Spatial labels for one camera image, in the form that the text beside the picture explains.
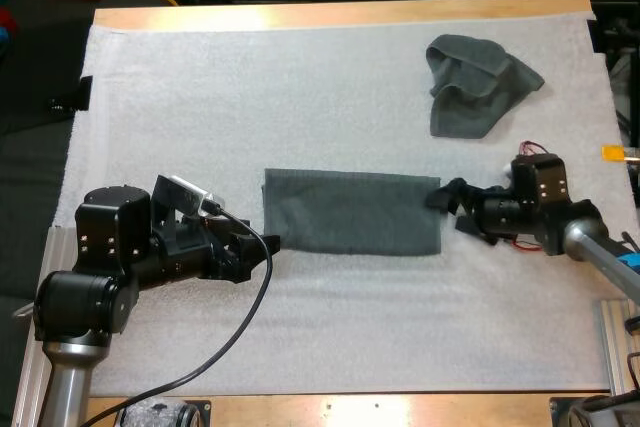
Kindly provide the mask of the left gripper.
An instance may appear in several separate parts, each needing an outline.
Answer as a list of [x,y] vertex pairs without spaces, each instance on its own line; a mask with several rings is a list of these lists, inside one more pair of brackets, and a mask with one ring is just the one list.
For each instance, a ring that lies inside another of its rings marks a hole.
[[190,278],[242,283],[280,251],[278,235],[249,234],[222,216],[222,203],[178,177],[157,177],[151,195],[150,288]]

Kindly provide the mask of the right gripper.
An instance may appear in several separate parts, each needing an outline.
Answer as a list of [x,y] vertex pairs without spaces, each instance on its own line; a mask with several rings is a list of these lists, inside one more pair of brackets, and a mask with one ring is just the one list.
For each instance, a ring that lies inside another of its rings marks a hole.
[[430,192],[425,206],[442,213],[456,213],[460,207],[471,217],[456,218],[455,229],[495,245],[498,240],[515,241],[519,236],[536,236],[537,202],[514,189],[494,186],[479,188],[463,178],[454,178]]

